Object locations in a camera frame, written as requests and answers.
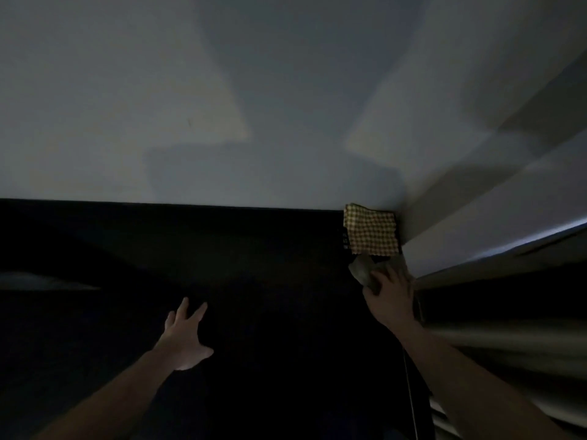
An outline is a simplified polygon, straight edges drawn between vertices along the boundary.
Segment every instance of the forearm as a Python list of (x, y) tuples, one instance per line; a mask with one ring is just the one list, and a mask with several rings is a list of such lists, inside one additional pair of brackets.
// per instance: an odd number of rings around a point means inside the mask
[(567, 438), (514, 388), (417, 322), (391, 330), (464, 439)]
[(149, 351), (34, 439), (107, 440), (127, 434), (172, 370), (163, 352)]

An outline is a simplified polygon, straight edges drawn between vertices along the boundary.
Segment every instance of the wall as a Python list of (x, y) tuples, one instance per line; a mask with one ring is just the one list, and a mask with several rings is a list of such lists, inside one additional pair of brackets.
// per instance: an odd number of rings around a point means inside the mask
[(587, 45), (583, 0), (1, 3), (9, 198), (398, 209)]

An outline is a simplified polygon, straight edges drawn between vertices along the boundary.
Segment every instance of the cloth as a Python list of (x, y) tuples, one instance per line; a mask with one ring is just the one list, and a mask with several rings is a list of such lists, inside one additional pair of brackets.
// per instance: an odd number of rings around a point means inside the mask
[(393, 256), (400, 253), (393, 212), (370, 210), (355, 203), (345, 206), (344, 226), (352, 253)]

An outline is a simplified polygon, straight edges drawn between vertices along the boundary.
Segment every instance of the checkered cloth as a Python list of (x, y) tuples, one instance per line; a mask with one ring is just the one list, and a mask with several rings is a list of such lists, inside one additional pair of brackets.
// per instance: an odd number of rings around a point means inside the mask
[(345, 206), (344, 226), (353, 253), (398, 255), (396, 217), (389, 211), (370, 210), (355, 203)]

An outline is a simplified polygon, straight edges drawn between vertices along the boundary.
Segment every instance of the person's right hand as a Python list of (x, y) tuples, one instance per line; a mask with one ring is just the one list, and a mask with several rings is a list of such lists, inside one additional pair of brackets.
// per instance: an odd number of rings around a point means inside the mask
[(198, 339), (198, 324), (204, 317), (208, 304), (203, 303), (187, 318), (189, 305), (187, 297), (183, 298), (177, 312), (169, 312), (165, 321), (165, 332), (153, 348), (154, 351), (162, 352), (173, 369), (178, 371), (190, 369), (214, 353), (211, 348), (202, 346)]
[(414, 300), (414, 289), (412, 281), (403, 274), (387, 266), (387, 273), (371, 272), (381, 283), (381, 292), (374, 295), (370, 288), (363, 288), (363, 296), (371, 314), (389, 330), (401, 328), (414, 321), (412, 309)]

